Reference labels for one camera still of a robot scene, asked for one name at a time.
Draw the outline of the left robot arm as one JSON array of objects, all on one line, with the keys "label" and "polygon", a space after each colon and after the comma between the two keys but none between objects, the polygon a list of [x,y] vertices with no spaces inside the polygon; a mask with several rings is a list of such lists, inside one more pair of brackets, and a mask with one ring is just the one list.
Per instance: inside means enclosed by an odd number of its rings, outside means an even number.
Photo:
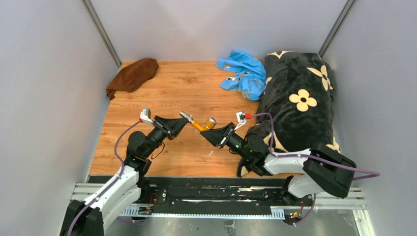
[{"label": "left robot arm", "polygon": [[103,236],[129,205],[150,199],[149,180],[145,178],[151,165],[149,157],[165,139],[176,138],[188,120],[142,116],[139,122],[152,126],[152,131],[147,135],[141,131],[132,132],[128,137],[126,158],[121,160],[116,174],[84,200],[70,202],[61,236]]}]

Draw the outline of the yellow brass water faucet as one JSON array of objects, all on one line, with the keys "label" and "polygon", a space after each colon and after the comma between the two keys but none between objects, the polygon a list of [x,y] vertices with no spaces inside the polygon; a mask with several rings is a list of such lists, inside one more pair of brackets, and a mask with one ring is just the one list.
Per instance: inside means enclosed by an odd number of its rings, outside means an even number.
[{"label": "yellow brass water faucet", "polygon": [[196,120],[191,121],[191,126],[195,127],[198,131],[207,131],[215,128],[217,122],[214,118],[207,118],[207,120],[200,124]]}]

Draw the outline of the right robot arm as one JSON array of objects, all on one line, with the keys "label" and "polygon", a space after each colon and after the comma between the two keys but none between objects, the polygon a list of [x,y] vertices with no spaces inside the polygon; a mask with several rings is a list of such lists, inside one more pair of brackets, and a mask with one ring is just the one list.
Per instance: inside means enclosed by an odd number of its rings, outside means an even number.
[{"label": "right robot arm", "polygon": [[259,135],[249,134],[244,138],[237,135],[232,122],[200,134],[214,147],[228,147],[231,153],[241,157],[237,177],[249,172],[259,176],[289,173],[281,191],[281,199],[288,205],[320,192],[338,198],[348,196],[356,164],[321,143],[296,152],[272,152]]}]

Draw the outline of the silver threaded pipe fitting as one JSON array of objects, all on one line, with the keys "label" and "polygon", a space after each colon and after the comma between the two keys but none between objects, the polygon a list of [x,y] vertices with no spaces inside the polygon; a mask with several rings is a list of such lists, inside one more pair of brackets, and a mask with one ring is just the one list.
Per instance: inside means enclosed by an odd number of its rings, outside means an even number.
[{"label": "silver threaded pipe fitting", "polygon": [[183,117],[183,118],[186,118],[187,120],[188,120],[188,122],[189,123],[192,123],[193,122],[193,117],[190,115],[190,114],[187,114],[186,112],[184,112],[184,111],[181,111],[180,112],[180,115]]}]

